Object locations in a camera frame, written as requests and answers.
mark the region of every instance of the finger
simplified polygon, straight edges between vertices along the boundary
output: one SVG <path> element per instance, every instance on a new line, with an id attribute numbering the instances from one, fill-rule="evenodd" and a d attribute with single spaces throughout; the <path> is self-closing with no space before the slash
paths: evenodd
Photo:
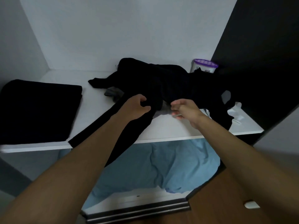
<path id="1" fill-rule="evenodd" d="M 140 101 L 146 101 L 147 98 L 145 96 L 143 96 L 142 94 L 137 94 L 138 99 L 140 99 Z"/>
<path id="2" fill-rule="evenodd" d="M 184 119 L 183 116 L 176 116 L 176 119 Z"/>
<path id="3" fill-rule="evenodd" d="M 151 106 L 145 106 L 143 107 L 145 113 L 149 112 L 151 110 Z"/>
<path id="4" fill-rule="evenodd" d="M 171 110 L 179 110 L 181 105 L 171 105 Z"/>
<path id="5" fill-rule="evenodd" d="M 174 116 L 174 115 L 178 115 L 178 114 L 180 114 L 179 111 L 173 111 L 173 112 L 171 113 L 172 116 Z"/>
<path id="6" fill-rule="evenodd" d="M 184 105 L 186 104 L 186 99 L 178 99 L 170 103 L 170 105 Z"/>

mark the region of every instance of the blue fabric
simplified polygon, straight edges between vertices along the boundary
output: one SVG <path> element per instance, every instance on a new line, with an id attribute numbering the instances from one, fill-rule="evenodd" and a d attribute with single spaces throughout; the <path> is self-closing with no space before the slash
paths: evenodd
<path id="1" fill-rule="evenodd" d="M 133 144 L 104 168 L 82 208 L 137 188 L 191 191 L 208 181 L 219 165 L 220 158 L 205 139 Z"/>

